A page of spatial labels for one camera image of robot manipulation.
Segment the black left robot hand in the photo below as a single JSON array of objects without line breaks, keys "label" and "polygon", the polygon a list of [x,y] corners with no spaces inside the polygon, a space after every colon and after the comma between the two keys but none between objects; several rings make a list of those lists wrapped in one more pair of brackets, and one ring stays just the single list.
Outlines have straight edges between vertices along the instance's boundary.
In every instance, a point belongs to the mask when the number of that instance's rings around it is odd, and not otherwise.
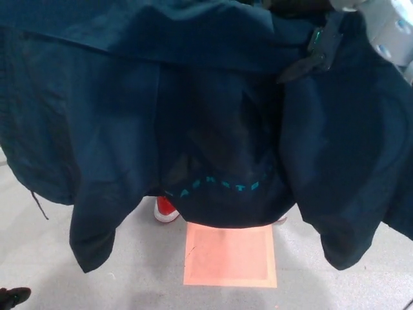
[{"label": "black left robot hand", "polygon": [[321,13],[325,15],[325,24],[315,28],[310,37],[307,56],[284,69],[277,79],[278,83],[293,81],[314,70],[330,69],[343,38],[340,32],[343,16],[333,12],[329,1],[272,1],[270,11],[291,18]]}]

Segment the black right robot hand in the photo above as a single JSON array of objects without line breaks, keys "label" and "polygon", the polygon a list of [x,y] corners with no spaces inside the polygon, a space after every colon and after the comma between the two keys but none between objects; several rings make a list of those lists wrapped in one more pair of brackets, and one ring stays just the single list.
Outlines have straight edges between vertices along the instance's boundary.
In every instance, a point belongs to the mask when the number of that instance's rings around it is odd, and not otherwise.
[{"label": "black right robot hand", "polygon": [[16,287],[13,289],[0,289],[0,309],[11,310],[15,306],[27,301],[32,291],[28,287]]}]

